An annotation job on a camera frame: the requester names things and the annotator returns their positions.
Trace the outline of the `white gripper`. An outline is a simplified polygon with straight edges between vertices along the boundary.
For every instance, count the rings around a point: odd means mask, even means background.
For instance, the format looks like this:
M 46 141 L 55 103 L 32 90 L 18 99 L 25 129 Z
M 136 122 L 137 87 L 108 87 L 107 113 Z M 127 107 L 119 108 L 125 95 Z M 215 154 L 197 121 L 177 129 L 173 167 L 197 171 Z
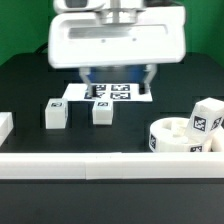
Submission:
M 134 24 L 104 24 L 95 12 L 63 13 L 50 26 L 48 61 L 54 68 L 79 68 L 90 98 L 97 96 L 89 79 L 98 66 L 147 64 L 139 93 L 150 91 L 157 65 L 174 63 L 186 53 L 183 6 L 149 7 Z

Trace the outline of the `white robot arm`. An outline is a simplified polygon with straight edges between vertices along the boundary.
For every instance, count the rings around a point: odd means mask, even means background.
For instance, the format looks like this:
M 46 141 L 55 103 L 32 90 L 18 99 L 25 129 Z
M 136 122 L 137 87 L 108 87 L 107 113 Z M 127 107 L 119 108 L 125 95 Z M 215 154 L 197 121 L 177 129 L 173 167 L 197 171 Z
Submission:
M 146 94 L 161 63 L 186 54 L 185 7 L 173 0 L 146 5 L 144 0 L 53 0 L 57 16 L 48 38 L 48 61 L 56 68 L 77 68 L 91 97 L 92 67 L 145 65 L 139 92 Z

